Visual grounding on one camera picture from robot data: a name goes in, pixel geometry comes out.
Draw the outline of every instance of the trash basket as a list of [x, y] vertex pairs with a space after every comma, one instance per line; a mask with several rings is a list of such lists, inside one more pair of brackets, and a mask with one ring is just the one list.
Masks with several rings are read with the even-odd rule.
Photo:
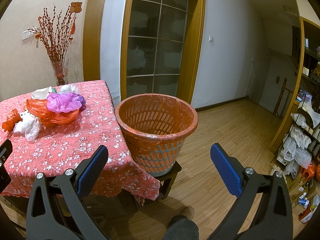
[[198, 115], [185, 101], [163, 94], [140, 94], [123, 100], [116, 118], [136, 163], [157, 177], [170, 171]]

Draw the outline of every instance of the jeans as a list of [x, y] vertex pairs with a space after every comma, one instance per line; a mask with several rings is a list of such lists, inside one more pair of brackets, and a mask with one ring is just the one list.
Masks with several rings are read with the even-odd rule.
[[199, 228], [186, 216], [174, 216], [162, 240], [199, 240]]

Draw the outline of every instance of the metal screw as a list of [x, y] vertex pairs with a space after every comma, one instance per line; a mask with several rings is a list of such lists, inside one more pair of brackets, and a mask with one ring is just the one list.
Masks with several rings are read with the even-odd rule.
[[42, 172], [37, 174], [37, 179], [41, 179], [42, 177], [43, 177], [43, 173]]
[[276, 176], [279, 178], [282, 178], [282, 172], [281, 171], [276, 171]]
[[245, 168], [245, 172], [248, 173], [248, 174], [253, 174], [254, 173], [254, 169], [250, 168], [250, 167], [247, 167], [247, 168]]
[[65, 171], [65, 174], [66, 174], [67, 176], [70, 176], [72, 173], [73, 173], [73, 169], [67, 169], [67, 170]]

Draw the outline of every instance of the vase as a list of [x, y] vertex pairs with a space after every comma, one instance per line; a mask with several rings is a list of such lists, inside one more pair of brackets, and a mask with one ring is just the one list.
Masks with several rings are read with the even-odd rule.
[[57, 78], [58, 86], [68, 84], [68, 64], [68, 59], [64, 60], [63, 62], [52, 63], [54, 76]]

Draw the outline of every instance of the pink floral tablecloth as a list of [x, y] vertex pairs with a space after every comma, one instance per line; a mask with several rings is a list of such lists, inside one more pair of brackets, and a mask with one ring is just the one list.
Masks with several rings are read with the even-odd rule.
[[[2, 194], [29, 197], [38, 172], [49, 177], [62, 174], [68, 168], [76, 168], [102, 144], [109, 151], [108, 163], [92, 193], [112, 197], [125, 189], [141, 198], [156, 199], [160, 182], [131, 158], [105, 81], [80, 82], [77, 85], [79, 93], [86, 99], [87, 109], [80, 112], [73, 123], [42, 130], [32, 142], [28, 142], [22, 134], [1, 129], [0, 142], [9, 139], [13, 145], [13, 152], [5, 162], [12, 181]], [[19, 113], [23, 112], [30, 95], [0, 102], [0, 122], [6, 121], [7, 114], [14, 108]]]

